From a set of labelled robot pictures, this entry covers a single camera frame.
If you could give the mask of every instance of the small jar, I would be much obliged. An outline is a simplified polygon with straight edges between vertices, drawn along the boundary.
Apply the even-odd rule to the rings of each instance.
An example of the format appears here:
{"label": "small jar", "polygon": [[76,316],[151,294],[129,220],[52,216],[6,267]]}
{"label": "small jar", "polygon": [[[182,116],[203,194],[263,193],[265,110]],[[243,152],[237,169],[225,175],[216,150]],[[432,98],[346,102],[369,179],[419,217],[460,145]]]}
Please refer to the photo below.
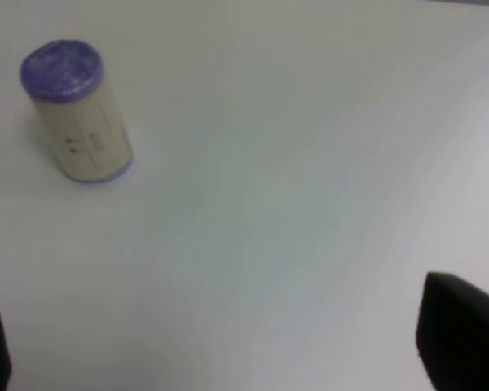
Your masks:
{"label": "small jar", "polygon": [[20,79],[71,179],[105,182],[126,171],[133,152],[98,51],[49,42],[24,60]]}

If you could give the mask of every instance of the white backdrop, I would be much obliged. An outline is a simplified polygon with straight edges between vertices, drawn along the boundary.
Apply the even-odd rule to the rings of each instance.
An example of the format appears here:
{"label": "white backdrop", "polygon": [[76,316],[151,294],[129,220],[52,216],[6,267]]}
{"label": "white backdrop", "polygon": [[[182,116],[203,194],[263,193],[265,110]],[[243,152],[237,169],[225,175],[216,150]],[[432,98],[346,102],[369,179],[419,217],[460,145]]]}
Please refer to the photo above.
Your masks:
{"label": "white backdrop", "polygon": [[[104,54],[135,166],[55,168],[18,81]],[[431,390],[427,270],[489,292],[489,7],[0,0],[11,391]]]}

